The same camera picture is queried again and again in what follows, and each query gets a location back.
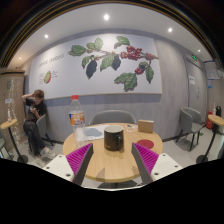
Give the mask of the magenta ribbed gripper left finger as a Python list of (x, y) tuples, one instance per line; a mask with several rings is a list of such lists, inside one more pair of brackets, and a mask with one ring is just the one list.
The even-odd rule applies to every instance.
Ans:
[(66, 156), (66, 159), (75, 175), (73, 182), (81, 185), (85, 177), (85, 173), (93, 155), (93, 144), (87, 144)]

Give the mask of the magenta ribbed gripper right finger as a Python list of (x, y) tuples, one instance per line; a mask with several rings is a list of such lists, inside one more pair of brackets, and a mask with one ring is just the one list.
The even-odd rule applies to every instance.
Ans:
[(132, 144), (132, 155), (135, 158), (139, 173), (144, 185), (152, 182), (151, 172), (158, 160), (159, 155), (137, 143)]

